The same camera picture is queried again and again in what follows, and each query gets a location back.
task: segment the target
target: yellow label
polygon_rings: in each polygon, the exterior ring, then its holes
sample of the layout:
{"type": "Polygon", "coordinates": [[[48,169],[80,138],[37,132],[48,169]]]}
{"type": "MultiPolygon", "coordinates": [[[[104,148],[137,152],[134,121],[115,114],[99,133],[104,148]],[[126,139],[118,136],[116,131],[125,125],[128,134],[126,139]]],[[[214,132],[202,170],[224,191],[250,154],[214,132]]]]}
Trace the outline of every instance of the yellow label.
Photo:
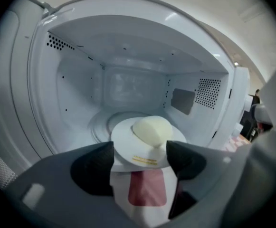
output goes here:
{"type": "Polygon", "coordinates": [[[149,164],[149,165],[157,165],[157,163],[154,163],[154,162],[138,160],[138,159],[135,159],[135,158],[133,158],[133,160],[136,161],[136,162],[142,162],[142,163],[149,164]]]}
{"type": "Polygon", "coordinates": [[[157,162],[156,160],[153,160],[153,159],[146,159],[146,158],[143,158],[143,157],[140,157],[140,156],[137,156],[137,155],[134,155],[133,158],[137,158],[137,159],[143,160],[143,161],[157,162]]]}

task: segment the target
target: dark clothing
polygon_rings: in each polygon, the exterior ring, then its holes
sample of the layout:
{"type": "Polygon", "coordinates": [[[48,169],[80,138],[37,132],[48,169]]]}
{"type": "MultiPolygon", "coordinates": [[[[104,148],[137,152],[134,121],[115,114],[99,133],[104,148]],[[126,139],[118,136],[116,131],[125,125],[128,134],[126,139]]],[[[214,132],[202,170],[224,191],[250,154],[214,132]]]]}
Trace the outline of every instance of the dark clothing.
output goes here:
{"type": "Polygon", "coordinates": [[[260,98],[256,95],[253,96],[252,105],[260,104],[260,98]]]}

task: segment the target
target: white plate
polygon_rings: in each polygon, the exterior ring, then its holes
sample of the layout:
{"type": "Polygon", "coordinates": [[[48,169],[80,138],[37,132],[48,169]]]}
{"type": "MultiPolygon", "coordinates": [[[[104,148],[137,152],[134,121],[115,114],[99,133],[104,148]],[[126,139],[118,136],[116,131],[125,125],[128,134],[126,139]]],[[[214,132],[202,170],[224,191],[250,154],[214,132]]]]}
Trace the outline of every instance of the white plate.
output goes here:
{"type": "Polygon", "coordinates": [[[110,141],[114,127],[121,121],[133,117],[145,117],[149,114],[134,111],[116,112],[104,109],[96,114],[90,121],[91,134],[96,143],[110,141]]]}
{"type": "MultiPolygon", "coordinates": [[[[133,124],[142,119],[135,117],[118,123],[111,134],[114,148],[128,162],[147,168],[163,168],[169,166],[166,157],[166,142],[160,148],[153,148],[139,139],[132,130],[133,124]]],[[[184,135],[172,126],[173,141],[186,143],[184,135]]]]}

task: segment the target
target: person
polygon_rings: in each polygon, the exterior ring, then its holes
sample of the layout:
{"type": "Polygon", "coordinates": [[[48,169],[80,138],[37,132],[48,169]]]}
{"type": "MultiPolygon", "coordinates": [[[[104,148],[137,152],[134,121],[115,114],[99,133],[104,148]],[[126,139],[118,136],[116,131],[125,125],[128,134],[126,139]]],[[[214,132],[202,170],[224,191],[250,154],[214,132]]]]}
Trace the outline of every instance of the person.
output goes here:
{"type": "Polygon", "coordinates": [[[255,96],[253,97],[252,105],[260,103],[259,91],[260,91],[259,89],[256,90],[255,96]]]}

